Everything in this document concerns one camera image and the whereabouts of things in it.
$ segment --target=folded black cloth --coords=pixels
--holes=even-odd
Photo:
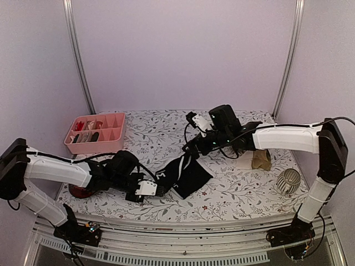
[[[181,198],[185,199],[207,183],[213,177],[213,172],[201,161],[196,161],[190,155],[184,154],[170,161],[155,175],[158,185],[164,186],[165,192],[172,188]]]

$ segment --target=pink container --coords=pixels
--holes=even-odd
[[[72,154],[117,152],[123,148],[125,133],[125,114],[122,112],[80,116],[74,120],[64,144]]]

